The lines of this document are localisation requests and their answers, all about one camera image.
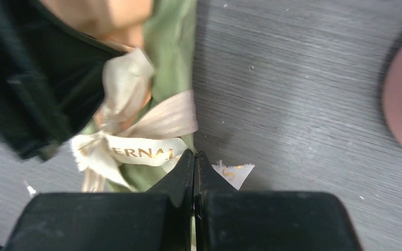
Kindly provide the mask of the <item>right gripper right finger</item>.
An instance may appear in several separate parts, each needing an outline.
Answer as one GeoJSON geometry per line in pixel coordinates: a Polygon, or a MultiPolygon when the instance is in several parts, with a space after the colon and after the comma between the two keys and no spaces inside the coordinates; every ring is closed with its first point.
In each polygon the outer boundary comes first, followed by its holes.
{"type": "Polygon", "coordinates": [[[197,250],[361,250],[340,199],[322,191],[238,191],[195,156],[197,250]]]}

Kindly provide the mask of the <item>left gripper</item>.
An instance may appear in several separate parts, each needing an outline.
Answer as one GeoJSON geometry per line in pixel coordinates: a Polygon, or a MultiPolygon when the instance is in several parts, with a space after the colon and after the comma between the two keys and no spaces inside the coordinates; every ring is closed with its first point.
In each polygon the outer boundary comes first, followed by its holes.
{"type": "Polygon", "coordinates": [[[103,66],[120,55],[40,1],[0,1],[0,141],[23,160],[54,157],[99,108],[103,66]]]}

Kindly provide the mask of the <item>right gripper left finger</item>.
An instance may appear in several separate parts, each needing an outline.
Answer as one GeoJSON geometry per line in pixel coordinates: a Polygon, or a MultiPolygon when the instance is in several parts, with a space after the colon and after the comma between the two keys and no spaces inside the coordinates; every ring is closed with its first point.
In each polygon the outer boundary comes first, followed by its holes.
{"type": "Polygon", "coordinates": [[[190,250],[195,156],[146,192],[41,193],[5,250],[190,250]]]}

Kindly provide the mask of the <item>cream printed ribbon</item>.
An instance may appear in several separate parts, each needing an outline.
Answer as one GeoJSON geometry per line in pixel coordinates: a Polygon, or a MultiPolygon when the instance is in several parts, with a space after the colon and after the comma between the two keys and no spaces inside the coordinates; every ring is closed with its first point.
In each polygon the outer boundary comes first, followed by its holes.
{"type": "Polygon", "coordinates": [[[70,141],[78,169],[84,174],[83,192],[102,192],[106,181],[134,191],[120,171],[122,164],[158,167],[169,173],[189,149],[183,136],[198,129],[192,90],[137,117],[150,97],[153,73],[152,63],[139,48],[104,64],[100,124],[89,122],[70,141]]]}

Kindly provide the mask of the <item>green orange flower bouquet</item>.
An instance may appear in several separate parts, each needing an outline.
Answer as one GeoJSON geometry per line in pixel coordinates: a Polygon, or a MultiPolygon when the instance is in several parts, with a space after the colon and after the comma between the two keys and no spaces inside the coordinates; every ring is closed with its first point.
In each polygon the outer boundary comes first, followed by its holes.
{"type": "MultiPolygon", "coordinates": [[[[154,73],[149,80],[150,97],[137,113],[138,118],[178,93],[193,91],[196,1],[44,1],[44,5],[68,26],[120,51],[122,56],[136,48],[145,52],[154,73]]],[[[89,122],[100,124],[100,106],[89,122]]],[[[191,151],[193,134],[183,136],[191,151]]],[[[168,174],[146,165],[122,164],[120,171],[134,186],[132,192],[146,191],[168,174]]],[[[106,185],[113,191],[131,191],[111,181],[106,185]]]]}

